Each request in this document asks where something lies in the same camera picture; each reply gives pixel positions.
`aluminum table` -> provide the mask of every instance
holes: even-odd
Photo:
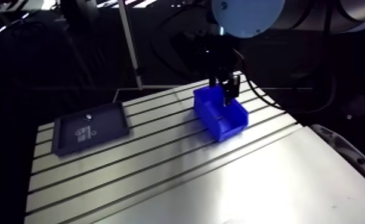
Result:
[[[250,125],[222,143],[193,113],[207,80],[123,103],[131,134],[78,154],[51,154],[54,124],[40,126],[25,224],[365,223],[365,179],[242,81]]]

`black tray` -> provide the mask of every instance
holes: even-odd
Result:
[[[57,118],[52,152],[63,156],[128,134],[123,106],[115,102]]]

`dark background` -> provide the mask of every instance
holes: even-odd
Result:
[[[149,47],[153,38],[163,57],[188,72],[168,39],[182,30],[198,31],[204,15],[201,10],[187,12],[163,32],[154,33],[153,28],[176,10],[170,4],[174,2],[159,1],[144,9],[129,6],[146,85],[189,82],[161,65]],[[100,9],[95,31],[84,35],[64,31],[65,22],[54,22],[59,17],[41,11],[31,18],[44,22],[47,30],[30,39],[12,37],[10,29],[0,33],[0,223],[23,223],[37,127],[65,114],[110,103],[118,88],[135,87],[118,9]],[[68,38],[81,52],[91,76],[84,73]],[[240,40],[239,46],[260,87],[291,87],[323,59],[319,32],[269,30]],[[98,51],[104,60],[95,61]],[[365,30],[333,35],[329,55],[330,69],[337,78],[333,104],[319,113],[293,116],[303,125],[318,123],[340,133],[365,154],[365,111],[359,112],[359,108],[365,108]],[[329,76],[321,74],[304,82],[303,87],[313,90],[266,92],[287,108],[316,108],[330,94]],[[157,91],[122,91],[118,100]]]

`black cable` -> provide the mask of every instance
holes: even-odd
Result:
[[[333,10],[334,10],[334,6],[335,6],[335,1],[330,1],[330,0],[326,0],[326,4],[327,4],[327,9],[326,9],[326,18],[324,20],[324,29],[323,29],[323,41],[324,41],[324,57],[325,59],[327,58],[327,60],[329,61],[329,54],[328,54],[328,49],[330,46],[329,43],[329,36],[330,36],[330,27],[331,27],[331,23],[332,23],[332,15],[333,15]],[[331,93],[330,93],[330,97],[327,100],[327,103],[325,103],[325,105],[321,106],[320,108],[317,108],[315,110],[291,110],[291,109],[287,109],[287,108],[283,108],[281,106],[276,105],[276,103],[272,103],[267,101],[264,97],[262,97],[257,91],[256,89],[253,87],[253,85],[251,84],[250,80],[252,79],[252,73],[248,71],[248,69],[246,68],[245,65],[245,58],[242,56],[242,54],[239,54],[238,51],[236,51],[239,55],[241,64],[242,64],[242,69],[243,69],[243,73],[246,77],[246,80],[248,82],[248,85],[250,87],[250,89],[254,92],[254,94],[261,99],[263,102],[265,102],[267,105],[274,107],[276,109],[279,110],[284,110],[287,111],[289,113],[297,113],[297,114],[310,114],[310,113],[316,113],[319,112],[321,110],[324,110],[325,108],[327,108],[329,105],[331,105],[331,103],[334,101],[335,96],[336,96],[336,77],[335,74],[330,73],[330,78],[331,78]]]
[[[150,49],[153,53],[153,55],[155,56],[156,59],[158,59],[166,68],[168,68],[170,71],[178,74],[181,78],[187,80],[187,81],[191,81],[190,77],[193,76],[192,74],[188,74],[185,73],[183,71],[177,70],[174,68],[174,66],[170,65],[164,58],[162,58],[160,56],[160,54],[158,53],[158,51],[156,50],[156,48],[154,47],[153,44],[153,37],[154,34],[157,33],[163,26],[167,25],[170,20],[172,20],[173,18],[177,17],[178,15],[191,10],[193,8],[204,8],[204,6],[199,5],[199,3],[201,2],[201,0],[196,0],[194,1],[192,4],[190,5],[184,5],[179,11],[173,13],[172,15],[170,15],[169,17],[165,18],[164,20],[162,20],[154,29],[153,29],[153,33],[150,35],[150,41],[149,41],[149,45],[150,45]]]

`blue bin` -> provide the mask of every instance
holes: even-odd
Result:
[[[248,125],[248,112],[235,99],[223,105],[221,86],[204,87],[194,91],[194,110],[218,141],[240,133]]]

